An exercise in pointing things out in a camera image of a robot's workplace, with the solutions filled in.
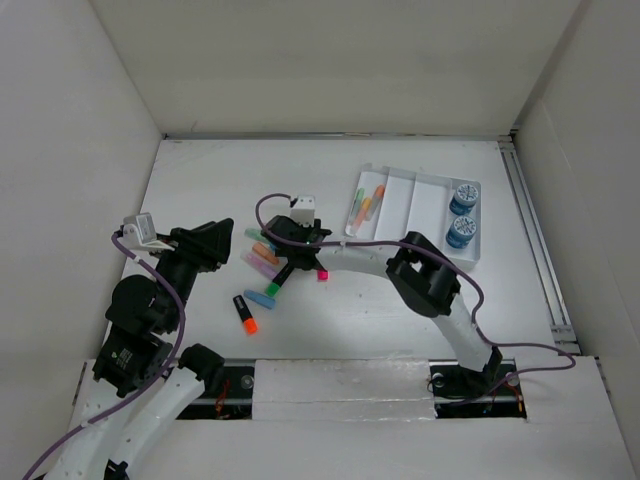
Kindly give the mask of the pastel orange clear highlighter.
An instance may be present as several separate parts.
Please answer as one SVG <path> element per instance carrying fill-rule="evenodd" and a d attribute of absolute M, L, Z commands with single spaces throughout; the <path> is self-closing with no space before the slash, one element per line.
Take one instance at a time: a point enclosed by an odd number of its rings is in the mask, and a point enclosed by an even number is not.
<path fill-rule="evenodd" d="M 385 186 L 383 184 L 378 185 L 371 198 L 371 203 L 366 214 L 367 221 L 371 220 L 372 217 L 375 215 L 378 207 L 380 206 L 383 200 L 384 193 L 385 193 Z"/>

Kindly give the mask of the aluminium rail back edge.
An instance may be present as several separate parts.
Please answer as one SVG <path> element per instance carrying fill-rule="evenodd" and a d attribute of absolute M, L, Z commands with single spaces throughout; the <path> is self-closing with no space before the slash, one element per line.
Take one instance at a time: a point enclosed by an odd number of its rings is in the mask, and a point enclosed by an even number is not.
<path fill-rule="evenodd" d="M 442 139 L 512 142 L 514 135 L 445 135 L 399 132 L 187 132 L 165 133 L 163 140 L 356 140 Z"/>

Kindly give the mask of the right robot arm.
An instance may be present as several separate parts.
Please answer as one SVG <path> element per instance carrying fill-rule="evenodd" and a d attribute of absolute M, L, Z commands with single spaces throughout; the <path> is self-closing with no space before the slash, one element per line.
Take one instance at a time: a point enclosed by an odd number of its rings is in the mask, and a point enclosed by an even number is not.
<path fill-rule="evenodd" d="M 261 226 L 278 257 L 300 270 L 349 271 L 391 282 L 404 304 L 432 319 L 452 348 L 462 397 L 475 398 L 498 388 L 503 356 L 479 332 L 461 294 L 462 271 L 424 235 L 411 231 L 399 241 L 340 239 L 316 219 L 303 226 L 278 215 Z"/>

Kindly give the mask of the pastel green short highlighter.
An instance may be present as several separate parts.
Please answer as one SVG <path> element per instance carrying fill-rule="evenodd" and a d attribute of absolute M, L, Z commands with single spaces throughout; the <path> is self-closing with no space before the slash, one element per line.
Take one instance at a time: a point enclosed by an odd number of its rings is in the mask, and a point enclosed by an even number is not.
<path fill-rule="evenodd" d="M 244 231 L 244 235 L 248 238 L 251 238 L 255 241 L 266 242 L 267 239 L 263 236 L 262 232 L 259 229 L 255 228 L 247 228 Z"/>

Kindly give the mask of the pastel purple highlighter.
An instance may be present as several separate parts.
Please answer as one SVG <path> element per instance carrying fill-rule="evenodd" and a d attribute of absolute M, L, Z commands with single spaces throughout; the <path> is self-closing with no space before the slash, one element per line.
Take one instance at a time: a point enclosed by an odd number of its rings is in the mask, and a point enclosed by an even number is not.
<path fill-rule="evenodd" d="M 273 280 L 277 274 L 278 270 L 275 269 L 272 265 L 265 263 L 262 261 L 257 255 L 251 252 L 244 252 L 240 255 L 241 259 L 247 263 L 251 268 L 259 272 L 261 275 L 266 277 L 269 280 Z"/>

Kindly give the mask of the white divided organizer tray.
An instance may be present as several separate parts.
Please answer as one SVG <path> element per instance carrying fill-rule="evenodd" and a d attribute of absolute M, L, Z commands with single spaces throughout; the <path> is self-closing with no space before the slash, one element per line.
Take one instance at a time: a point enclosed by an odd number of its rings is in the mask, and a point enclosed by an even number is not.
<path fill-rule="evenodd" d="M 454 249 L 446 241 L 446 233 L 457 215 L 449 211 L 453 190 L 470 183 L 480 190 L 480 198 L 468 214 L 478 224 L 478 232 L 465 249 Z M 456 265 L 471 270 L 481 258 L 482 187 L 477 181 L 419 173 L 389 166 L 361 167 L 354 197 L 364 188 L 364 198 L 372 198 L 376 187 L 385 186 L 383 200 L 371 220 L 359 226 L 344 228 L 344 234 L 357 240 L 400 239 L 411 231 L 423 234 Z"/>

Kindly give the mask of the pastel yellow clear highlighter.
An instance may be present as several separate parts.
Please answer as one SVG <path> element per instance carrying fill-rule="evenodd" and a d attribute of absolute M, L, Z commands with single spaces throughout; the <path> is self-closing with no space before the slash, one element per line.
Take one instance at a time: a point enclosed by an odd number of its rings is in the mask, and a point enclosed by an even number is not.
<path fill-rule="evenodd" d="M 372 199 L 370 197 L 366 197 L 361 205 L 360 208 L 358 210 L 358 213 L 356 215 L 356 218 L 353 222 L 353 226 L 359 226 L 362 224 L 362 222 L 366 219 L 366 215 L 369 211 L 370 205 L 371 205 Z"/>

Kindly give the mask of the pastel blue short highlighter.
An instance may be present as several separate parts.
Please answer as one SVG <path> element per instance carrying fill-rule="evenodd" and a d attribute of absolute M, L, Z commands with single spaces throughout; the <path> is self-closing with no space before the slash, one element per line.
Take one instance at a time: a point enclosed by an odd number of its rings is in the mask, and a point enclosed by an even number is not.
<path fill-rule="evenodd" d="M 275 308 L 276 300 L 266 294 L 262 294 L 253 290 L 245 290 L 244 296 L 252 302 L 261 305 L 266 309 L 272 310 Z"/>

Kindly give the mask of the black green highlighter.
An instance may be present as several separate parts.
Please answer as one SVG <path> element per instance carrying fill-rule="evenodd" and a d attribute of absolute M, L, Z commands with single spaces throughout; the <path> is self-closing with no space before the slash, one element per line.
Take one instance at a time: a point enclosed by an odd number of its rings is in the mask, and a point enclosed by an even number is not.
<path fill-rule="evenodd" d="M 280 291 L 280 289 L 282 288 L 284 283 L 291 276 L 291 274 L 293 273 L 294 270 L 295 270 L 295 268 L 293 266 L 291 266 L 290 264 L 286 264 L 276 274 L 276 276 L 271 281 L 269 286 L 265 289 L 265 294 L 270 298 L 274 298 L 278 294 L 278 292 Z"/>

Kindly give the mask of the pastel green clear highlighter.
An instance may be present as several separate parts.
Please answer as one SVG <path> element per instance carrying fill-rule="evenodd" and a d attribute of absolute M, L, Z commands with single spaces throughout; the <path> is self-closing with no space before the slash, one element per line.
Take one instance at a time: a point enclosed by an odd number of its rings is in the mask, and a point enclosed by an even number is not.
<path fill-rule="evenodd" d="M 349 217 L 347 220 L 347 224 L 346 224 L 346 229 L 349 230 L 351 228 L 351 226 L 353 225 L 359 211 L 361 208 L 361 203 L 363 201 L 364 198 L 364 193 L 365 193 L 365 189 L 364 188 L 358 188 L 354 197 L 354 201 L 349 213 Z"/>

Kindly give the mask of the pastel orange short highlighter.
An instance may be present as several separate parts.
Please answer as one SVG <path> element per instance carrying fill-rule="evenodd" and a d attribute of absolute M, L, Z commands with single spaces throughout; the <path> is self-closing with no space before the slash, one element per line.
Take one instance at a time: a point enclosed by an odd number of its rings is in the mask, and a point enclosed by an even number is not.
<path fill-rule="evenodd" d="M 263 243 L 256 242 L 252 246 L 252 251 L 272 265 L 279 264 L 279 259 L 274 252 Z"/>

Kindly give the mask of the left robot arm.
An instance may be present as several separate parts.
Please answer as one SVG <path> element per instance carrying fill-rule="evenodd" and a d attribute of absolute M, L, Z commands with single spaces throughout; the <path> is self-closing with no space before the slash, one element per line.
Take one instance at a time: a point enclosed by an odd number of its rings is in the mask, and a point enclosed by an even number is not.
<path fill-rule="evenodd" d="M 204 345 L 181 344 L 196 279 L 227 263 L 233 227 L 227 218 L 164 235 L 148 213 L 124 219 L 111 242 L 145 272 L 114 287 L 80 421 L 25 478 L 58 452 L 46 479 L 130 479 L 136 460 L 191 400 L 220 390 L 223 358 Z"/>

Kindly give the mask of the blue tape roll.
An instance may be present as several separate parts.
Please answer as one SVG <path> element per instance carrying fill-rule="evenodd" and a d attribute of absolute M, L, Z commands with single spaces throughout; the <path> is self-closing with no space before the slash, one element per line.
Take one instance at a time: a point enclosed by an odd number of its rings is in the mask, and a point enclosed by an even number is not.
<path fill-rule="evenodd" d="M 480 198 L 480 190 L 470 183 L 458 185 L 449 202 L 449 211 L 457 216 L 470 214 Z"/>
<path fill-rule="evenodd" d="M 454 218 L 446 236 L 446 243 L 454 249 L 465 249 L 478 232 L 477 222 L 467 215 Z"/>

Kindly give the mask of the black orange highlighter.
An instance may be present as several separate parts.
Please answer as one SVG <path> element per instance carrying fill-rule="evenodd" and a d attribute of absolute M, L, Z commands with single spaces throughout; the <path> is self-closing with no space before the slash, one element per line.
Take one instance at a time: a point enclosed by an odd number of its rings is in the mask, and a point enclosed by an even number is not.
<path fill-rule="evenodd" d="M 259 331 L 257 322 L 255 321 L 249 307 L 241 295 L 233 297 L 234 307 L 239 315 L 245 332 L 248 335 L 254 335 Z"/>

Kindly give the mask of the aluminium rail right side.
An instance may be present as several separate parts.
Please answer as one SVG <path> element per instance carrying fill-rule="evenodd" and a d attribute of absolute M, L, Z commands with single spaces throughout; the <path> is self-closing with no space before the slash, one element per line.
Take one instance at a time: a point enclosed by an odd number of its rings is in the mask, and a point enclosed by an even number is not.
<path fill-rule="evenodd" d="M 581 348 L 565 305 L 512 138 L 501 136 L 498 140 L 498 148 L 533 255 L 537 276 L 549 311 L 550 329 L 554 342 L 562 350 L 573 355 L 581 355 Z"/>

